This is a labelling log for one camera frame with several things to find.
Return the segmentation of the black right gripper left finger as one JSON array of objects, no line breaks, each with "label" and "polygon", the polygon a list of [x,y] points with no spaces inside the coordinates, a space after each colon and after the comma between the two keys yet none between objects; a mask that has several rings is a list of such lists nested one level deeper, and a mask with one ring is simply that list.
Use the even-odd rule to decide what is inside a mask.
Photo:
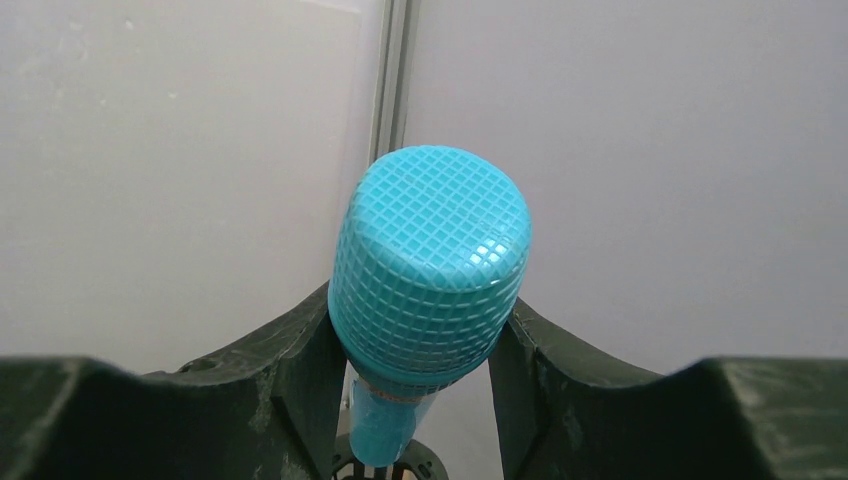
[{"label": "black right gripper left finger", "polygon": [[1,361],[5,479],[327,479],[346,358],[327,290],[176,372]]}]

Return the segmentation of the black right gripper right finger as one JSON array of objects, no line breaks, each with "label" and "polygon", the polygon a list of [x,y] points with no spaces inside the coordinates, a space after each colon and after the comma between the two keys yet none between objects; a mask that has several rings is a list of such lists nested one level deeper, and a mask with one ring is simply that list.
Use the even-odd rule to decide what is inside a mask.
[{"label": "black right gripper right finger", "polygon": [[517,302],[489,360],[508,479],[843,479],[843,359],[714,357],[660,375]]}]

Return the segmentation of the blue toy microphone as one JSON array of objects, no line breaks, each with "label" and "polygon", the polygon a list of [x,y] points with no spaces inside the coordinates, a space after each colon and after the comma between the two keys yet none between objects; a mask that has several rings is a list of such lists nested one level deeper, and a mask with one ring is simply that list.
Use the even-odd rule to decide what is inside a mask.
[{"label": "blue toy microphone", "polygon": [[491,355],[532,237],[516,184],[466,150],[404,147],[365,171],[342,220],[327,296],[356,374],[357,460],[394,464],[435,396]]}]

